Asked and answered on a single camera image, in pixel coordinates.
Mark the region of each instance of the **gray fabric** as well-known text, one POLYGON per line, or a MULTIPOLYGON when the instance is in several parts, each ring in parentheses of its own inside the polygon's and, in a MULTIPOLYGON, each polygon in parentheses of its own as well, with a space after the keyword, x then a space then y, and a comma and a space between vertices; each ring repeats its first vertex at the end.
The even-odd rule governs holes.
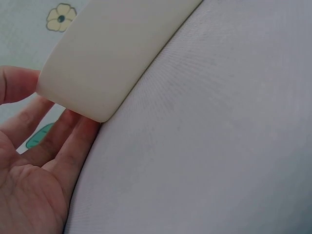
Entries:
POLYGON ((311 11, 205 0, 102 127, 65 233, 309 233, 311 11))

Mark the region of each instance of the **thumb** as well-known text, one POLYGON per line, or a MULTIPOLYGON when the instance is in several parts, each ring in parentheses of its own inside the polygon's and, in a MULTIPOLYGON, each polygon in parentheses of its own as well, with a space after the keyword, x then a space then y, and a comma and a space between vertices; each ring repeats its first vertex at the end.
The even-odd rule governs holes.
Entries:
POLYGON ((0 105, 25 99, 36 90, 40 71, 0 66, 0 105))

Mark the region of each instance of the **white plastic object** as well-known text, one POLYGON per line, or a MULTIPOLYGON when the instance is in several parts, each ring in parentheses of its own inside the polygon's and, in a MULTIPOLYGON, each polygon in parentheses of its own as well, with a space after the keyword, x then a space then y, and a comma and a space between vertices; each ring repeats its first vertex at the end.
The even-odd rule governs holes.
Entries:
POLYGON ((92 0, 67 28, 37 93, 107 121, 201 0, 92 0))

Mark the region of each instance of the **finger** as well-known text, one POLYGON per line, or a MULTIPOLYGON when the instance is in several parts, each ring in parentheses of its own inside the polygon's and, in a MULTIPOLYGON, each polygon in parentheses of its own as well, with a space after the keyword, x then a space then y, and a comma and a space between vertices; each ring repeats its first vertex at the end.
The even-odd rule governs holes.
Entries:
POLYGON ((8 136, 17 149, 35 131, 53 105, 43 97, 36 97, 25 109, 0 125, 0 131, 8 136))
POLYGON ((0 105, 25 99, 36 90, 40 71, 0 66, 0 105))
POLYGON ((23 153, 22 157, 39 167, 54 159, 68 136, 72 133, 80 117, 75 112, 65 110, 53 124, 42 142, 23 153))
POLYGON ((83 117, 56 158, 42 167, 59 181, 68 205, 98 129, 99 123, 83 117))
POLYGON ((1 170, 8 169, 19 159, 19 154, 16 152, 10 139, 4 133, 0 132, 0 177, 1 170))

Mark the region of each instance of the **green leaf pattern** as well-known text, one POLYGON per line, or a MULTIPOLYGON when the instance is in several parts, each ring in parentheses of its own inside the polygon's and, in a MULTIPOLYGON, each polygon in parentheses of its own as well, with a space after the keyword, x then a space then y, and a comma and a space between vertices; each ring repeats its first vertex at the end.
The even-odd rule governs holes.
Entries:
POLYGON ((54 123, 50 123, 43 128, 41 128, 38 132, 36 132, 26 143, 26 148, 31 149, 34 146, 38 145, 39 142, 45 137, 48 131, 51 129, 54 123))

